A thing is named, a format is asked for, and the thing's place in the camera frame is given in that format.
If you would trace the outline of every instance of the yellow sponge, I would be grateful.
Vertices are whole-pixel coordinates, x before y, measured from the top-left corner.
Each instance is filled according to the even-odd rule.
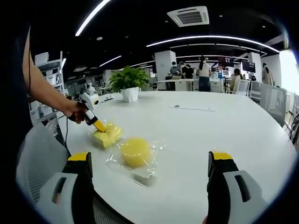
[[[104,148],[108,148],[119,139],[122,129],[114,124],[107,124],[105,128],[106,132],[97,130],[93,133],[93,136],[102,142]]]
[[[150,146],[145,140],[131,138],[121,146],[121,156],[129,167],[137,168],[149,163],[152,154]]]

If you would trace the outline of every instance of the black ceiling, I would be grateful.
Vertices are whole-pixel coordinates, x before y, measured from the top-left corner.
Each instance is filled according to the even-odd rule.
[[[100,0],[42,1],[32,22],[32,54],[48,51],[51,59],[58,57],[59,51],[62,50],[64,57],[67,58],[64,66],[64,76],[67,79],[74,76],[72,71],[77,66],[98,67],[122,55],[121,58],[93,72],[93,74],[101,73],[105,69],[120,69],[125,65],[152,61],[155,52],[187,44],[231,44],[258,49],[268,55],[275,54],[270,49],[252,43],[214,38],[183,40],[146,47],[148,44],[167,39],[191,35],[228,35],[265,43],[281,34],[280,28],[268,17],[271,15],[263,5],[249,9],[232,4],[229,6],[215,2],[209,4],[207,1],[200,3],[198,0],[184,0],[179,3],[163,0],[111,0],[92,19],[81,35],[75,37],[83,20],[100,2]],[[207,6],[209,25],[179,28],[167,15],[167,12],[172,10],[200,5]],[[96,38],[100,36],[103,40],[97,41]],[[184,46],[171,50],[176,52],[177,56],[240,56],[248,51],[222,45]]]

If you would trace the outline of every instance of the potted plant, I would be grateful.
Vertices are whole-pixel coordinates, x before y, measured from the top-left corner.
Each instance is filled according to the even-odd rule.
[[[138,99],[138,89],[143,87],[150,77],[141,68],[127,66],[124,70],[114,73],[110,78],[110,86],[114,92],[122,93],[125,102]]]

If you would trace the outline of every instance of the green plant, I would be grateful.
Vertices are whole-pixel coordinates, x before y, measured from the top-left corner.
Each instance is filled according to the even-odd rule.
[[[141,68],[131,68],[126,66],[124,70],[114,73],[110,78],[110,86],[114,92],[121,90],[143,87],[150,77]]]

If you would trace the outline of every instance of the plastic bag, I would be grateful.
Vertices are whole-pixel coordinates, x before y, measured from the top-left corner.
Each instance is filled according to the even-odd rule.
[[[158,141],[147,142],[141,138],[120,139],[111,147],[106,165],[132,178],[138,184],[149,187],[155,181],[157,154],[165,147],[164,143]]]
[[[102,133],[98,130],[94,130],[91,133],[93,142],[96,144],[96,147],[101,149],[106,149],[116,143],[122,134],[122,129],[115,124],[108,123],[104,124],[106,127],[106,132]]]

